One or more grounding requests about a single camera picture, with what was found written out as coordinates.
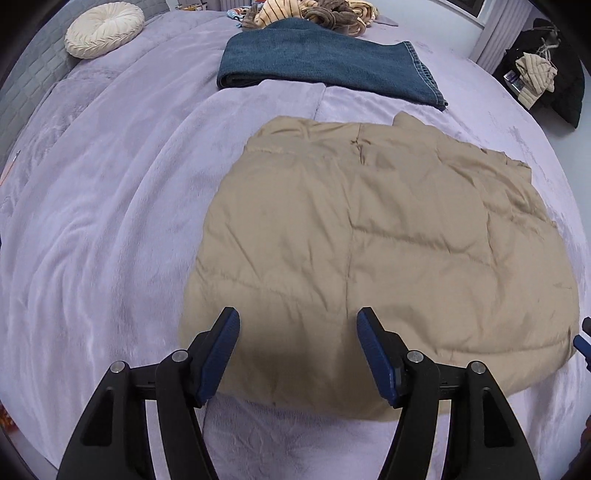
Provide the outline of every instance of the round cushion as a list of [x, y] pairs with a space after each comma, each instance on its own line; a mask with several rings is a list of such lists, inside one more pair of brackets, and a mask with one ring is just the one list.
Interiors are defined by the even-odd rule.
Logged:
[[126, 44], [142, 30], [144, 13], [126, 2], [99, 5], [76, 18], [66, 32], [66, 51], [95, 59]]

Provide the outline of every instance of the lavender blanket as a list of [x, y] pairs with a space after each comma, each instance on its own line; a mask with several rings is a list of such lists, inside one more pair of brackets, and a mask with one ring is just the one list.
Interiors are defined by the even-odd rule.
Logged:
[[[278, 115], [391, 124], [406, 111], [527, 162], [567, 245], [581, 313], [589, 312], [589, 253], [569, 185], [540, 127], [493, 78], [408, 31], [374, 24], [365, 38], [413, 42], [449, 102], [445, 112], [322, 84], [266, 80], [218, 91], [224, 46], [240, 32], [225, 15], [171, 12], [129, 44], [81, 62], [15, 146], [21, 153], [0, 187], [0, 398], [55, 465], [112, 361], [150, 364], [177, 347], [209, 203], [248, 137]], [[591, 400], [583, 364], [573, 358], [511, 399], [544, 479], [557, 478], [578, 450]], [[221, 480], [371, 480], [394, 429], [221, 395], [204, 420]], [[440, 430], [432, 478], [445, 439]]]

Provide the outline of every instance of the quilted headboard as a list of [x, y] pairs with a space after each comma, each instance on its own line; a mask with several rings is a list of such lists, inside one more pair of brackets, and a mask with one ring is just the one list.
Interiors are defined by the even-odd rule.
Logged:
[[[166, 0], [125, 0], [144, 11], [148, 20], [169, 10]], [[29, 43], [0, 88], [0, 171], [18, 134], [55, 82], [78, 62], [66, 53], [64, 35], [70, 24], [89, 8], [109, 0], [71, 0]]]

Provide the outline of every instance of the metal screw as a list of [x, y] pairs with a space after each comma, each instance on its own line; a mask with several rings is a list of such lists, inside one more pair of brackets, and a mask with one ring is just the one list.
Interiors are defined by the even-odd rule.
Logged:
[[423, 361], [425, 356], [421, 352], [419, 352], [418, 350], [410, 350], [409, 353], [407, 353], [407, 358], [412, 363], [419, 364]]
[[484, 372], [486, 372], [486, 366], [482, 362], [472, 362], [470, 367], [474, 373], [479, 375], [482, 375]]
[[189, 358], [189, 354], [186, 350], [177, 350], [173, 353], [173, 362], [184, 362], [187, 358]]
[[116, 362], [113, 362], [111, 364], [111, 371], [114, 374], [118, 374], [118, 373], [122, 372], [123, 370], [125, 370], [125, 363], [122, 362], [121, 360], [117, 360]]

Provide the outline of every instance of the gray curtain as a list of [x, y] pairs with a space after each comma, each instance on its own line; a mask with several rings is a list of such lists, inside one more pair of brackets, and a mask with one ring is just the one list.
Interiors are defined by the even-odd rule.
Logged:
[[529, 0], [496, 0], [470, 59], [493, 73], [511, 48], [533, 9]]

